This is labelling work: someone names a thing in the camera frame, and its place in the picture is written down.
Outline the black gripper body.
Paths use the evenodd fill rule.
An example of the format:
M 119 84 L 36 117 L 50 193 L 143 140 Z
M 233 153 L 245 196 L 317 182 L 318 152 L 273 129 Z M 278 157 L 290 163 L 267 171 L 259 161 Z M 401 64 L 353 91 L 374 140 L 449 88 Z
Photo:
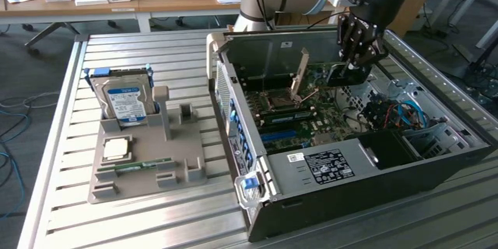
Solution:
M 349 24 L 355 19 L 362 20 L 361 26 L 373 27 L 377 32 L 384 33 L 386 27 L 394 21 L 405 0 L 349 0 L 354 6 L 350 8 Z

